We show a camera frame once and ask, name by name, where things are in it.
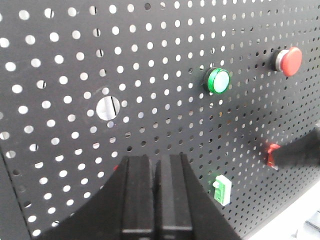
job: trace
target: black object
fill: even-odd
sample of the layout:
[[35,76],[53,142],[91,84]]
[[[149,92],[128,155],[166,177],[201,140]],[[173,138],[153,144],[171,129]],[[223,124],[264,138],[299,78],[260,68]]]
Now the black object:
[[156,174],[155,210],[149,158],[124,158],[97,195],[38,239],[240,240],[199,184],[186,155],[163,156]]
[[180,155],[164,155],[156,169],[159,240],[192,240],[193,226]]
[[125,189],[121,239],[153,239],[155,228],[153,178],[147,156],[129,157]]
[[278,167],[295,165],[320,166],[320,132],[316,127],[302,138],[272,152]]
[[269,67],[273,70],[273,71],[278,71],[276,68],[276,60],[277,57],[279,55],[279,53],[281,52],[281,50],[274,50],[270,59],[269,59]]

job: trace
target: red button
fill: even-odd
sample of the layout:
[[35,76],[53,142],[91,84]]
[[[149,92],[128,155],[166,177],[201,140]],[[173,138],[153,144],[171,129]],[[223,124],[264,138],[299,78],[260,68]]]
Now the red button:
[[283,74],[291,77],[296,74],[302,63],[302,52],[297,47],[291,47],[289,52],[283,56],[281,61],[281,69]]

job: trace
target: perforated metal panel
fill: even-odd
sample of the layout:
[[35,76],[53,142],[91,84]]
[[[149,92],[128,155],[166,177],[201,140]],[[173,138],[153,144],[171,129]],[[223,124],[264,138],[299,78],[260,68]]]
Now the perforated metal panel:
[[[33,236],[126,155],[184,152],[209,192],[224,174],[231,204],[212,201],[240,236],[319,179],[265,165],[271,143],[319,120],[318,0],[4,0],[0,13],[0,146]],[[286,78],[269,59],[291,46],[303,63]],[[213,66],[232,75],[222,95],[202,86]],[[112,120],[97,115],[107,96]]]

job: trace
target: green indicator light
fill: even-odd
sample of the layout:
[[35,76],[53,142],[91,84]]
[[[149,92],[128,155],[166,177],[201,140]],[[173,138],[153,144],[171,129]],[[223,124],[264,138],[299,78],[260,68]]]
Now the green indicator light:
[[221,68],[211,68],[205,75],[205,83],[210,93],[222,94],[227,91],[230,83],[229,72]]

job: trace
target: red lever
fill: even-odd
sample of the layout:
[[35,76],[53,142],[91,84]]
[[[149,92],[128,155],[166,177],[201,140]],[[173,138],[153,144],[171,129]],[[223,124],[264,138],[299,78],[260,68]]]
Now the red lever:
[[271,144],[268,149],[268,162],[267,165],[272,168],[276,168],[274,157],[272,156],[272,152],[276,149],[279,149],[281,146],[278,144]]

